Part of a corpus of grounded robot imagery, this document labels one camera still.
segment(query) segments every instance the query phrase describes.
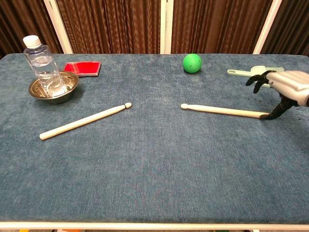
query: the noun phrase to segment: green ball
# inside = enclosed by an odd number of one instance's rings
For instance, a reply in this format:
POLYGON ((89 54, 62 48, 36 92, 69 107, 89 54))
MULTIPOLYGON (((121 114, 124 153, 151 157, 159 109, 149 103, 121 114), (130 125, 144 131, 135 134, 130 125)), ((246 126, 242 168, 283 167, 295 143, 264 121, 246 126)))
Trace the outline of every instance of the green ball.
POLYGON ((202 59, 197 54, 186 55, 183 59, 183 69, 188 73, 196 73, 202 67, 202 59))

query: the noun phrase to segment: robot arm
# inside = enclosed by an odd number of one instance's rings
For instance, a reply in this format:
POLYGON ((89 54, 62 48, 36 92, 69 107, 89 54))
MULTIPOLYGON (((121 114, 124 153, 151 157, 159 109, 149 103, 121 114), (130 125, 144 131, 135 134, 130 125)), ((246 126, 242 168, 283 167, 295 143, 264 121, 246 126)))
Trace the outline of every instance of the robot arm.
POLYGON ((270 84, 281 96, 280 104, 264 119, 276 119, 292 106, 309 106, 309 74, 302 71, 267 71, 250 77, 246 85, 256 81, 254 93, 262 84, 270 84))

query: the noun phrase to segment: brown curtain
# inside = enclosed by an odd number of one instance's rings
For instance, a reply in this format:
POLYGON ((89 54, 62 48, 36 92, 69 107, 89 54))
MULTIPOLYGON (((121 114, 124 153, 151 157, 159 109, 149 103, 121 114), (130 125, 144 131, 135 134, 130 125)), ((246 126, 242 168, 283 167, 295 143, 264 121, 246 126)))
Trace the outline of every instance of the brown curtain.
POLYGON ((160 0, 57 0, 74 53, 160 53, 160 0))
POLYGON ((42 0, 1 0, 0 24, 0 58, 23 52, 27 35, 37 35, 53 53, 63 53, 42 0))
POLYGON ((309 56, 309 1, 283 0, 261 53, 309 56))
POLYGON ((252 53, 270 0, 174 0, 172 53, 252 53))

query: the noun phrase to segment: table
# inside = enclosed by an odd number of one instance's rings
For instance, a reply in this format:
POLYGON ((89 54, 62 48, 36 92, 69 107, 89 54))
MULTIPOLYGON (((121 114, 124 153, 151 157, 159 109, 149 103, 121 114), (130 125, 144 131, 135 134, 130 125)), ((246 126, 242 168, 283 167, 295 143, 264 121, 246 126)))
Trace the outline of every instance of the table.
POLYGON ((0 228, 309 229, 309 111, 263 121, 182 110, 182 103, 270 112, 227 69, 309 72, 306 56, 55 55, 102 63, 72 99, 32 98, 22 54, 0 60, 0 228), (130 109, 46 141, 39 134, 131 102, 130 109))

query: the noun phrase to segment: plastic water bottle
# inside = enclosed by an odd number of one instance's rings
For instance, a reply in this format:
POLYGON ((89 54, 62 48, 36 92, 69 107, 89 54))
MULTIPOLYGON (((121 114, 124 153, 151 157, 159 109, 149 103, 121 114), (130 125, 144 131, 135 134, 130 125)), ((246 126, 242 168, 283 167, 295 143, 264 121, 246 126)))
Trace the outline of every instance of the plastic water bottle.
POLYGON ((35 76, 48 97, 56 97, 67 92, 49 47, 42 45, 38 36, 30 35, 23 38, 26 49, 24 54, 35 76))

